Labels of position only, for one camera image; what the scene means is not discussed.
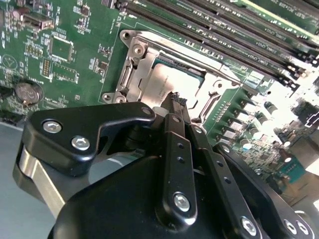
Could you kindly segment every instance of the integrated circuit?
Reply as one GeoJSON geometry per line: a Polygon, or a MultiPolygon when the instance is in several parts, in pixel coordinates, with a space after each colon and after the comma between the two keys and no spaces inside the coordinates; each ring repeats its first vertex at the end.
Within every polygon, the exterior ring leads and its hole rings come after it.
{"type": "Polygon", "coordinates": [[[89,14],[90,14],[90,7],[87,6],[87,5],[83,5],[83,6],[81,7],[81,14],[82,14],[83,16],[89,16],[89,14]]]}
{"type": "Polygon", "coordinates": [[[108,64],[102,61],[99,63],[99,68],[106,71],[108,69],[108,64]]]}
{"type": "Polygon", "coordinates": [[[50,55],[62,61],[71,61],[73,43],[62,38],[52,36],[50,42],[50,55]]]}

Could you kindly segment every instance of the motherboard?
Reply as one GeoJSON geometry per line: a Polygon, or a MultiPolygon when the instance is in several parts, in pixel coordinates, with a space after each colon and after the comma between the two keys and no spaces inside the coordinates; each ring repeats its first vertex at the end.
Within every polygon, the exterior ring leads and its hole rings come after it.
{"type": "Polygon", "coordinates": [[[0,30],[6,125],[173,92],[277,191],[319,155],[319,0],[0,0],[0,30]]]}

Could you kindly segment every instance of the mounting hole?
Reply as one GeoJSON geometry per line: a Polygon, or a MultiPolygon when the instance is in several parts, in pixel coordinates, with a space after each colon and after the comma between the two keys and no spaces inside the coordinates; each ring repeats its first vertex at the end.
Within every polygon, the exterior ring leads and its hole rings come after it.
{"type": "Polygon", "coordinates": [[[179,122],[180,122],[180,119],[179,119],[179,118],[177,118],[176,116],[173,116],[172,118],[173,118],[173,120],[174,120],[175,122],[177,122],[177,123],[179,123],[179,122]]]}
{"type": "Polygon", "coordinates": [[[177,157],[178,162],[185,163],[185,160],[182,157],[177,157]]]}
{"type": "Polygon", "coordinates": [[[227,177],[224,177],[224,180],[226,183],[231,184],[231,181],[227,177]]]}
{"type": "Polygon", "coordinates": [[[150,111],[150,109],[146,108],[146,107],[142,107],[142,111],[147,114],[147,115],[151,115],[152,112],[150,111]]]}
{"type": "Polygon", "coordinates": [[[217,161],[217,164],[218,164],[220,167],[224,167],[224,164],[222,164],[220,161],[217,161]]]}
{"type": "Polygon", "coordinates": [[[177,146],[178,146],[179,148],[181,148],[181,149],[184,149],[184,145],[181,144],[181,143],[178,143],[177,146]]]}
{"type": "Polygon", "coordinates": [[[128,32],[125,32],[125,33],[123,33],[123,39],[124,40],[128,40],[128,39],[130,39],[130,34],[128,33],[128,32]]]}

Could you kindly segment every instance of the blue component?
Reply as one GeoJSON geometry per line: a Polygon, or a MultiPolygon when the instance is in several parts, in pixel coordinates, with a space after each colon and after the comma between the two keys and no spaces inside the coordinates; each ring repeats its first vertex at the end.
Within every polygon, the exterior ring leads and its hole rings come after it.
{"type": "Polygon", "coordinates": [[[285,164],[280,169],[280,172],[290,177],[290,183],[296,182],[298,179],[300,179],[301,176],[303,176],[306,173],[304,167],[294,156],[292,157],[292,160],[289,163],[285,164]]]}

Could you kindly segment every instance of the silver screw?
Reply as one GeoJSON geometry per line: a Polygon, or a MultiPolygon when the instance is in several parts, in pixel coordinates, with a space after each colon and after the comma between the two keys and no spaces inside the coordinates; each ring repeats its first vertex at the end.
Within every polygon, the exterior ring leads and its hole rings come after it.
{"type": "Polygon", "coordinates": [[[47,121],[43,124],[43,129],[49,133],[59,133],[62,130],[62,126],[55,121],[47,121]]]}
{"type": "Polygon", "coordinates": [[[182,212],[187,212],[190,209],[189,200],[181,193],[176,193],[174,195],[174,202],[182,212]]]}
{"type": "Polygon", "coordinates": [[[179,119],[179,118],[177,118],[176,116],[173,116],[172,118],[173,118],[173,120],[174,120],[175,122],[177,122],[177,123],[179,123],[179,122],[180,122],[180,119],[179,119]]]}
{"type": "Polygon", "coordinates": [[[111,96],[108,93],[104,93],[102,95],[102,99],[104,100],[104,102],[108,103],[111,100],[111,96]]]}
{"type": "Polygon", "coordinates": [[[243,228],[253,237],[257,235],[257,230],[255,225],[247,218],[247,217],[241,217],[241,224],[243,225],[243,228]]]}
{"type": "Polygon", "coordinates": [[[146,108],[146,107],[142,107],[142,111],[143,111],[145,114],[147,114],[147,115],[151,115],[151,114],[152,114],[152,112],[151,112],[148,108],[146,108]]]}
{"type": "Polygon", "coordinates": [[[72,139],[71,144],[74,148],[85,151],[90,147],[90,141],[82,136],[76,136],[72,139]]]}
{"type": "Polygon", "coordinates": [[[286,227],[288,228],[288,230],[291,231],[292,234],[297,235],[297,229],[295,228],[295,226],[291,222],[284,219],[284,223],[285,223],[286,227]]]}
{"type": "Polygon", "coordinates": [[[195,130],[196,130],[196,132],[197,132],[197,133],[202,133],[201,128],[200,128],[200,127],[198,127],[198,126],[195,126],[195,130]]]}
{"type": "Polygon", "coordinates": [[[126,102],[126,98],[124,96],[117,96],[115,99],[116,103],[125,103],[126,102]]]}
{"type": "Polygon", "coordinates": [[[133,52],[136,57],[141,57],[144,55],[144,48],[141,45],[134,45],[133,52]]]}
{"type": "Polygon", "coordinates": [[[223,148],[223,150],[224,150],[226,153],[229,153],[229,152],[230,152],[229,148],[227,148],[225,145],[223,145],[222,148],[223,148]]]}
{"type": "Polygon", "coordinates": [[[297,221],[297,225],[300,228],[301,231],[303,231],[304,234],[309,235],[309,231],[308,229],[305,227],[304,224],[302,224],[301,222],[297,221]]]}

